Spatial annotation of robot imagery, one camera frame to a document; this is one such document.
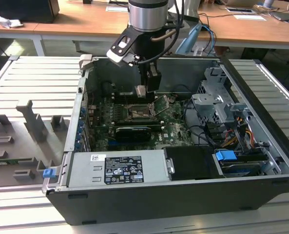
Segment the desk leg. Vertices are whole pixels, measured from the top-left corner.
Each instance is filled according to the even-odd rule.
[[[38,56],[46,56],[46,48],[45,45],[43,43],[43,40],[39,38],[33,39],[36,51],[37,51],[37,55]]]

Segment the laptop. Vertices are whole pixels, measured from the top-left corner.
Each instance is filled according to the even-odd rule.
[[[287,21],[289,20],[289,13],[283,13],[283,12],[270,12],[270,15],[277,18],[280,21]]]
[[[236,6],[236,7],[253,7],[260,0],[223,0],[226,6]]]

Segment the black plastic trim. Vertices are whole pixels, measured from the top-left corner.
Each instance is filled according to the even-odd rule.
[[[284,134],[282,129],[277,125],[277,123],[274,121],[274,119],[268,113],[265,107],[261,104],[259,99],[253,93],[250,87],[246,84],[244,79],[234,68],[231,62],[225,57],[222,57],[220,60],[221,63],[225,66],[228,73],[232,76],[232,79],[235,82],[235,84],[239,87],[240,91],[243,93],[245,98],[251,104],[252,108],[257,112],[259,118],[261,119],[265,127],[269,130],[275,141],[279,144],[283,152],[289,158],[289,139],[287,138],[287,136]]]
[[[140,7],[140,8],[146,8],[146,9],[152,9],[152,8],[159,8],[163,7],[168,4],[168,0],[164,2],[159,2],[159,3],[153,3],[153,4],[143,4],[143,3],[138,3],[134,2],[132,0],[129,0],[130,5]]]

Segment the white paper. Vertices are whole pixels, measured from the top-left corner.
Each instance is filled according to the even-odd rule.
[[[23,24],[21,23],[21,21],[19,21],[18,19],[6,19],[4,17],[0,16],[0,25],[4,28],[15,28],[15,27],[21,27],[23,26]]]
[[[252,15],[236,15],[234,16],[238,20],[261,20],[261,21],[267,21],[265,18],[261,16],[252,16]]]
[[[112,12],[128,12],[127,7],[118,7],[118,6],[107,6],[106,11],[112,11]]]

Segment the motherboard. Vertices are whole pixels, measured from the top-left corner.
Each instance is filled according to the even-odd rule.
[[[108,96],[91,105],[92,150],[155,150],[193,145],[183,119],[183,101],[171,94],[153,99]]]

